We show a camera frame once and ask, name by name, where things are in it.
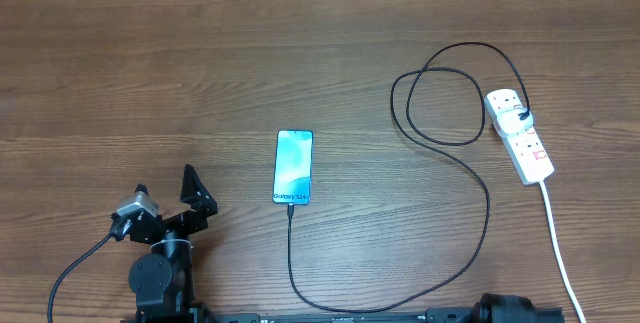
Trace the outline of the blue Galaxy smartphone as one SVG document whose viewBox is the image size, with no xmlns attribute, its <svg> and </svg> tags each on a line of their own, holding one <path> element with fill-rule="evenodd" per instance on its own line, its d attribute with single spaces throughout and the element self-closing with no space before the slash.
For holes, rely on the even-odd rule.
<svg viewBox="0 0 640 323">
<path fill-rule="evenodd" d="M 272 193 L 274 203 L 310 203 L 313 138 L 313 132 L 308 130 L 278 132 Z"/>
</svg>

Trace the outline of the white power strip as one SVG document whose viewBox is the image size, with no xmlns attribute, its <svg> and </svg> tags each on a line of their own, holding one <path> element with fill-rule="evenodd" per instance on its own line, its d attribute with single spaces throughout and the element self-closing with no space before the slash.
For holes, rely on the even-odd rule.
<svg viewBox="0 0 640 323">
<path fill-rule="evenodd" d="M 499 112 L 519 107 L 526 109 L 517 93 L 511 89 L 499 89 L 488 93 L 485 97 L 485 107 L 498 135 Z M 554 172 L 553 164 L 533 125 L 517 135 L 500 138 L 524 185 L 538 184 Z"/>
</svg>

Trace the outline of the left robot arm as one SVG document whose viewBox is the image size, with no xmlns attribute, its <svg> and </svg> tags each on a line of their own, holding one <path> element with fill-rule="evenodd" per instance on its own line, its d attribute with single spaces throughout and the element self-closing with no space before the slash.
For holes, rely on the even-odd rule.
<svg viewBox="0 0 640 323">
<path fill-rule="evenodd" d="M 180 201 L 189 208 L 164 218 L 147 187 L 140 184 L 111 215 L 110 236 L 146 244 L 150 252 L 138 258 L 128 282 L 136 295 L 136 322 L 213 322 L 206 304 L 198 302 L 193 278 L 190 236 L 208 228 L 217 203 L 193 166 L 184 168 Z"/>
</svg>

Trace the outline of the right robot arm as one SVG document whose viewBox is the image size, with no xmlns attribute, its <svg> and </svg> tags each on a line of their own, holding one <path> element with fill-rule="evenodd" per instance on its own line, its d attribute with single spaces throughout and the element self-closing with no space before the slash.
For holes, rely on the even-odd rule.
<svg viewBox="0 0 640 323">
<path fill-rule="evenodd" d="M 485 293 L 471 311 L 471 323 L 536 323 L 537 312 L 528 299 Z"/>
</svg>

